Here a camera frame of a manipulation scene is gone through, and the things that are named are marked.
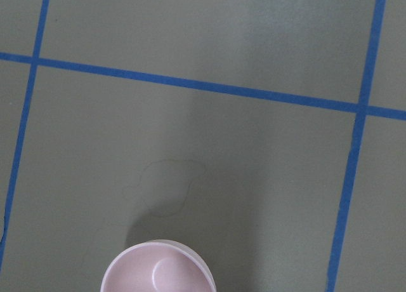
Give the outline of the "pink bowl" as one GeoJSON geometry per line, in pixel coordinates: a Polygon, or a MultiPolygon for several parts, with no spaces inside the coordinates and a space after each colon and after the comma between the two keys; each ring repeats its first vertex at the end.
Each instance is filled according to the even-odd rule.
{"type": "Polygon", "coordinates": [[[188,246],[158,239],[131,246],[110,263],[101,291],[216,291],[202,257],[188,246]]]}

